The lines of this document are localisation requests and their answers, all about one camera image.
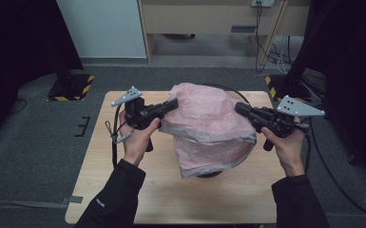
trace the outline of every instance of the power outlet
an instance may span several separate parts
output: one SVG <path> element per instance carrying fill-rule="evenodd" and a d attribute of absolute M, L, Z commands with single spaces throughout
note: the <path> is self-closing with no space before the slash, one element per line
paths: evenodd
<path fill-rule="evenodd" d="M 270 7 L 274 6 L 275 0 L 253 0 L 251 2 L 251 6 L 252 7 L 258 7 L 259 3 L 262 7 L 270 8 Z"/>

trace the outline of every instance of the hand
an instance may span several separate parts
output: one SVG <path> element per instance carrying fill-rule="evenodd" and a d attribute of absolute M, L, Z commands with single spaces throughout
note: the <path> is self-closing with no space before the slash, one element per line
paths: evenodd
<path fill-rule="evenodd" d="M 120 113 L 120 123 L 125 123 L 125 111 Z M 160 119 L 156 118 L 150 123 L 144 130 L 134 129 L 132 134 L 123 141 L 124 145 L 124 160 L 133 165 L 138 166 L 141 160 L 144 158 L 144 152 L 146 151 L 147 145 L 149 144 L 150 136 L 159 126 Z M 120 128 L 121 135 L 125 135 L 132 131 L 132 127 L 125 123 Z"/>
<path fill-rule="evenodd" d="M 267 127 L 261 129 L 266 139 L 272 142 L 276 149 L 280 165 L 286 176 L 294 177 L 304 174 L 303 163 L 301 162 L 301 147 L 304 140 L 304 132 L 299 129 L 286 138 L 279 138 Z"/>

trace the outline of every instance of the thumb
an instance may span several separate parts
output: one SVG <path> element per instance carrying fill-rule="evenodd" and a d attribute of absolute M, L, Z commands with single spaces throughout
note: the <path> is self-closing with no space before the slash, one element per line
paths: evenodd
<path fill-rule="evenodd" d="M 268 129 L 267 127 L 263 127 L 261 129 L 261 132 L 266 137 L 266 139 L 269 140 L 271 143 L 276 142 L 277 136 L 270 129 Z"/>
<path fill-rule="evenodd" d="M 160 119 L 155 118 L 150 125 L 144 130 L 146 134 L 151 135 L 155 130 L 159 128 Z"/>

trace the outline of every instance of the black sleeve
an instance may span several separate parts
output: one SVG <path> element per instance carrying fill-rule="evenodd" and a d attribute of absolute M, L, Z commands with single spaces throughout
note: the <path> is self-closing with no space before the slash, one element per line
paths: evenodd
<path fill-rule="evenodd" d="M 272 185 L 278 228 L 330 227 L 307 176 L 279 180 Z"/>
<path fill-rule="evenodd" d="M 75 227 L 132 227 L 145 172 L 120 160 Z"/>

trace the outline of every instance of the person's right hand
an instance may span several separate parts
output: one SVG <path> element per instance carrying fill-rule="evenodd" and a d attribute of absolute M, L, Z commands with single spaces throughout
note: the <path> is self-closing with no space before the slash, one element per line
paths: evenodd
<path fill-rule="evenodd" d="M 296 117 L 294 122 L 299 123 L 299 117 Z M 267 127 L 263 127 L 261 131 L 266 139 L 276 147 L 280 165 L 286 176 L 294 177 L 303 175 L 304 168 L 301 162 L 301 147 L 304 140 L 304 132 L 295 129 L 290 136 L 280 138 Z"/>

